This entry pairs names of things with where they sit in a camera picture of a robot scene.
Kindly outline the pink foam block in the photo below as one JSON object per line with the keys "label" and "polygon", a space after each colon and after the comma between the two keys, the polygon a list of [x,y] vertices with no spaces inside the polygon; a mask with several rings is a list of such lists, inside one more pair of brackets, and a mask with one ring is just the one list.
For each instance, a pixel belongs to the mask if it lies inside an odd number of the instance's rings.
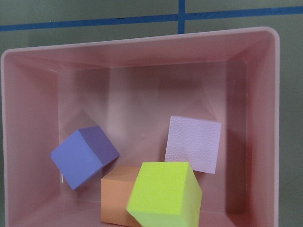
{"label": "pink foam block", "polygon": [[165,161],[188,162],[194,171],[215,174],[222,124],[172,116]]}

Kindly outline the purple foam block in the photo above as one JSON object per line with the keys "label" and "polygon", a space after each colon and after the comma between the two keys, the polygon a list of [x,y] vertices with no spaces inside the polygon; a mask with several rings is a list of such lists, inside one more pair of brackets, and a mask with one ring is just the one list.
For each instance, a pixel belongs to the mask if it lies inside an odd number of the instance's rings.
{"label": "purple foam block", "polygon": [[77,129],[50,157],[72,190],[120,156],[100,126]]}

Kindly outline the orange foam block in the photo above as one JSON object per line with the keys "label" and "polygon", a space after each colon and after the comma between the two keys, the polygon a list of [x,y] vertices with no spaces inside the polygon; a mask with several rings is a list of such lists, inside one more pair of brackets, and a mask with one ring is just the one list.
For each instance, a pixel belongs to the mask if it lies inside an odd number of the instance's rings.
{"label": "orange foam block", "polygon": [[135,166],[118,166],[101,179],[101,222],[127,227],[139,227],[139,222],[127,211],[127,203],[140,171]]}

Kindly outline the yellow foam block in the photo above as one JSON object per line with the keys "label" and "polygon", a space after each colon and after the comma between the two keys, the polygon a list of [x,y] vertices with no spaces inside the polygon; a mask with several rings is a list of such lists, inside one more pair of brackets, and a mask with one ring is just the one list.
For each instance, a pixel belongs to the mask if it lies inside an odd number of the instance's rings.
{"label": "yellow foam block", "polygon": [[143,227],[197,227],[201,201],[188,162],[144,162],[126,210]]}

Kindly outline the pink plastic bin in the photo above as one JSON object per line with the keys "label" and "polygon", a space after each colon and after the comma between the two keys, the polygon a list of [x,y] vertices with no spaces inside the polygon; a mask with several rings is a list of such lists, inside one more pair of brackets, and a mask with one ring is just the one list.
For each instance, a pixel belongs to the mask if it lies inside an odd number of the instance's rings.
{"label": "pink plastic bin", "polygon": [[270,27],[5,51],[5,225],[103,226],[101,174],[72,190],[52,150],[99,125],[120,153],[106,171],[162,161],[179,115],[222,123],[200,226],[278,226],[279,55]]}

